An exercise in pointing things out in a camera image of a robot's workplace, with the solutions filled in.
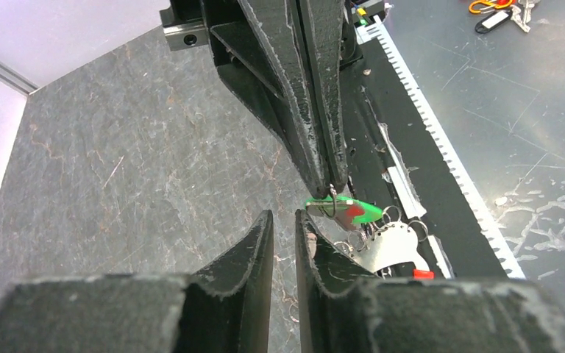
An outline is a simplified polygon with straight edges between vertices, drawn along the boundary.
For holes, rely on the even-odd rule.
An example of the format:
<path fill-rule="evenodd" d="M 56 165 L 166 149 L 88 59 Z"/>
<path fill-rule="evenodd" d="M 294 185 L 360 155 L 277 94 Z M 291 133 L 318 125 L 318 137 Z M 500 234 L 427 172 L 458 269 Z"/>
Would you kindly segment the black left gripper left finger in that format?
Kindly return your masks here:
<path fill-rule="evenodd" d="M 266 352 L 274 222 L 192 274 L 36 277 L 0 300 L 0 352 Z"/>

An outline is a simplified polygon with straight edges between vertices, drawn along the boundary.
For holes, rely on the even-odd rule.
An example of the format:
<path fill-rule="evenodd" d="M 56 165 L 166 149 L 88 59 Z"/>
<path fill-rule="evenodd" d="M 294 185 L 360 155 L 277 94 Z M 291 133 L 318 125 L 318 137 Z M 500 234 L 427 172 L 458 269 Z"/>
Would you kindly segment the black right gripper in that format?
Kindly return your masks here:
<path fill-rule="evenodd" d="M 312 197 L 345 188 L 342 1 L 170 1 L 160 19 L 172 51 L 210 47 L 221 81 L 297 159 Z"/>

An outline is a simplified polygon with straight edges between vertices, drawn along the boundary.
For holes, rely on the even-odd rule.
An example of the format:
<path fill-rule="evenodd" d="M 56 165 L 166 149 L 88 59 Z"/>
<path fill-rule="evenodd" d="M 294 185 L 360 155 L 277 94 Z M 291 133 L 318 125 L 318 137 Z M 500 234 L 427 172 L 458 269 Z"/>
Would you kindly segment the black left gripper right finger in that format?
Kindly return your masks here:
<path fill-rule="evenodd" d="M 565 312 L 516 279 L 383 279 L 296 218 L 303 352 L 565 352 Z"/>

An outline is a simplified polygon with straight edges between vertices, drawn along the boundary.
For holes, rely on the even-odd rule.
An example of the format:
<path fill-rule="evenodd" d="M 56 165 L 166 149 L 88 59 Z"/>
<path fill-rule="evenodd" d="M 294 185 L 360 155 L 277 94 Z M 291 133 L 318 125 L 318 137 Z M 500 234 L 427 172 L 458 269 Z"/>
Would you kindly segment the metal key holder red handle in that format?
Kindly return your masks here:
<path fill-rule="evenodd" d="M 418 219 L 405 222 L 401 209 L 388 206 L 380 219 L 367 227 L 348 232 L 346 239 L 335 242 L 335 247 L 367 271 L 382 277 L 437 277 L 440 269 L 433 270 L 420 250 L 420 245 L 430 240 L 424 222 Z"/>

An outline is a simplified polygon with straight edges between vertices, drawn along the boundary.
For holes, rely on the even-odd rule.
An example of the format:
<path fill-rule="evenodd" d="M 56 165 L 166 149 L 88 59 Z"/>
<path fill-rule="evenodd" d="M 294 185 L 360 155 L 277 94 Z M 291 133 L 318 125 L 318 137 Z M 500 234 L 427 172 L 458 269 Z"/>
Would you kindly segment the small green object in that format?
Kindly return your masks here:
<path fill-rule="evenodd" d="M 332 219 L 347 231 L 354 231 L 359 225 L 379 221 L 383 217 L 381 208 L 347 196 L 308 199 L 305 210 L 310 215 Z"/>

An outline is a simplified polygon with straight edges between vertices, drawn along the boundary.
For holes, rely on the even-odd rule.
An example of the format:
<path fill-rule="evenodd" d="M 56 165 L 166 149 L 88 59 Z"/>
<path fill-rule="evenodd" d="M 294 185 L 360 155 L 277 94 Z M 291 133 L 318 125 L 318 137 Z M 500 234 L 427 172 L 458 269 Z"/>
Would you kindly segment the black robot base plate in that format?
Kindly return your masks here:
<path fill-rule="evenodd" d="M 341 86 L 350 192 L 424 222 L 420 250 L 436 278 L 508 278 L 380 42 L 358 44 Z"/>

